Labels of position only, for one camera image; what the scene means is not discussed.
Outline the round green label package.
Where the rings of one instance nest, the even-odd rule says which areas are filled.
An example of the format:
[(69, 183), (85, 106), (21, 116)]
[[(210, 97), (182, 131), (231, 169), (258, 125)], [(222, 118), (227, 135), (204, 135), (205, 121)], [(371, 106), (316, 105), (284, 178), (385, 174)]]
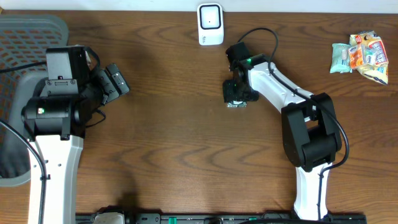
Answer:
[(227, 102), (228, 108), (245, 108), (247, 107), (247, 103), (245, 101), (230, 101)]

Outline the teal snack packet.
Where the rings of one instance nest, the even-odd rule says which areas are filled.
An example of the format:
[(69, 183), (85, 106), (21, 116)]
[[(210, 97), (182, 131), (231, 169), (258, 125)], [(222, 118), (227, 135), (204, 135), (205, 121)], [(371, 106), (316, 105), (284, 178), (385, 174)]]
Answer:
[(348, 50), (350, 47), (351, 46), (348, 44), (332, 44), (330, 73), (351, 72), (348, 55)]

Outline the orange small snack box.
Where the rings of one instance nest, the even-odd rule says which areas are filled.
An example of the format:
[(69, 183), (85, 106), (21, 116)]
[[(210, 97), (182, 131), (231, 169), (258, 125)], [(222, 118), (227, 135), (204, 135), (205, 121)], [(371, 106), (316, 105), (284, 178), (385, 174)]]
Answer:
[(363, 44), (351, 46), (348, 49), (348, 55), (351, 69), (357, 69), (365, 65), (365, 49)]

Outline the white blue snack bag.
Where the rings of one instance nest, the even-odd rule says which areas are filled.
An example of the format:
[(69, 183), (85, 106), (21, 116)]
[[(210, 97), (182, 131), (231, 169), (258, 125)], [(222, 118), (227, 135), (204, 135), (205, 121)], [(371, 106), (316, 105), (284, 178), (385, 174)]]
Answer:
[(382, 85), (388, 84), (388, 57), (384, 43), (379, 35), (375, 31), (360, 32), (358, 34), (352, 34), (349, 37), (349, 44), (351, 46), (363, 44), (365, 47), (370, 47), (377, 50), (376, 65), (363, 65), (358, 67), (357, 70), (362, 76), (378, 82)]

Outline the green white small box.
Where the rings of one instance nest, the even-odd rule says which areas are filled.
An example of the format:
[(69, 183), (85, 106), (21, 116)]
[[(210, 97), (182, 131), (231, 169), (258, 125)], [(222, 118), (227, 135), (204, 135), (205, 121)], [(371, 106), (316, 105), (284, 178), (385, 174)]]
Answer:
[(377, 50), (370, 47), (364, 48), (364, 63), (366, 65), (375, 66), (377, 58)]

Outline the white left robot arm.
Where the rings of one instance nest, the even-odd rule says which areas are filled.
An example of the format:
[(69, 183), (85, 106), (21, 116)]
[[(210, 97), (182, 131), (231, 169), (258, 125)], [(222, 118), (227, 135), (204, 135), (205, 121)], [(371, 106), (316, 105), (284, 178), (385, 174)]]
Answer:
[(100, 107), (129, 91), (111, 63), (95, 71), (79, 93), (75, 78), (51, 80), (35, 72), (22, 85), (21, 109), (29, 142), (29, 223), (75, 223), (76, 179), (85, 131)]

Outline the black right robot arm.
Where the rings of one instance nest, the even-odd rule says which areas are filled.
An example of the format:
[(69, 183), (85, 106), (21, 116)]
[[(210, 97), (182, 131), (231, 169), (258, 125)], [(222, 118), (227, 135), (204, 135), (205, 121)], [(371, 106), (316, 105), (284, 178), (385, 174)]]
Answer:
[(262, 95), (280, 112), (282, 144), (296, 169), (295, 214), (304, 220), (324, 219), (328, 174), (341, 149), (331, 98), (300, 88), (263, 54), (228, 55), (228, 61), (233, 77), (223, 83), (225, 102), (242, 107)]

